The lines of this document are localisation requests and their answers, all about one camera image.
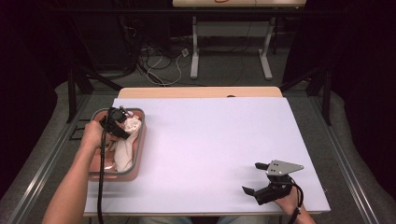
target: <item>desk leg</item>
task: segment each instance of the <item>desk leg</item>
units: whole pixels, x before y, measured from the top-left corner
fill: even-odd
[[[190,78],[198,78],[198,62],[199,62],[199,52],[198,52],[198,34],[197,34],[197,19],[192,17],[192,62],[191,62],[191,73]]]
[[[265,32],[264,45],[262,46],[262,49],[259,49],[260,61],[262,62],[262,71],[264,72],[265,79],[267,80],[272,80],[273,78],[270,65],[268,64],[267,60],[267,52],[270,46],[271,35],[274,30],[274,23],[275,18],[271,18],[267,26],[267,31]]]

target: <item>white desk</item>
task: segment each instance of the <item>white desk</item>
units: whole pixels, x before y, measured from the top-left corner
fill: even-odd
[[[216,3],[215,0],[174,0],[174,7],[303,7],[305,0],[230,0]],[[199,49],[198,36],[264,36],[259,57],[265,79],[273,78],[267,60],[267,51],[274,30],[275,18],[268,22],[198,22],[192,17],[193,54],[191,62],[191,78],[198,78]]]
[[[330,211],[286,98],[119,98],[119,105],[143,109],[148,128],[137,179],[104,184],[105,215],[280,214],[242,190],[268,185],[254,163],[271,160],[303,165],[290,176],[304,190],[306,209]],[[90,182],[86,216],[96,214],[97,188]]]

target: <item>white tabletop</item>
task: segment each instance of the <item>white tabletop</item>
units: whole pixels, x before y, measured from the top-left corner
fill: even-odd
[[[306,0],[173,0],[174,7],[303,7]]]
[[[116,99],[114,106],[145,111],[147,133],[138,177],[106,182],[109,215],[233,215],[281,213],[258,205],[242,186],[268,186],[255,162],[301,164],[290,174],[304,190],[309,212],[330,211],[286,98]],[[85,215],[96,213],[90,182]]]

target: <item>white cloth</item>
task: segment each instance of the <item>white cloth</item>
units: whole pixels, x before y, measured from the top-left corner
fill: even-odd
[[[132,166],[132,160],[134,158],[132,146],[139,134],[141,124],[142,122],[138,116],[128,118],[124,122],[124,131],[129,133],[130,136],[126,140],[121,139],[116,145],[114,162],[118,172],[126,171]]]

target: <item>human arm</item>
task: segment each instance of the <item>human arm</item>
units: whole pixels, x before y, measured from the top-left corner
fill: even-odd
[[[101,145],[102,132],[103,128],[97,121],[85,125],[78,152],[49,203],[43,223],[81,223],[87,200],[90,165],[95,150]],[[106,140],[117,138],[108,134]]]
[[[298,203],[297,194],[297,188],[293,187],[288,196],[275,200],[275,203],[283,210],[283,212],[291,216]],[[315,220],[306,211],[304,204],[301,206],[300,214],[297,216],[295,222],[298,224],[316,224]]]

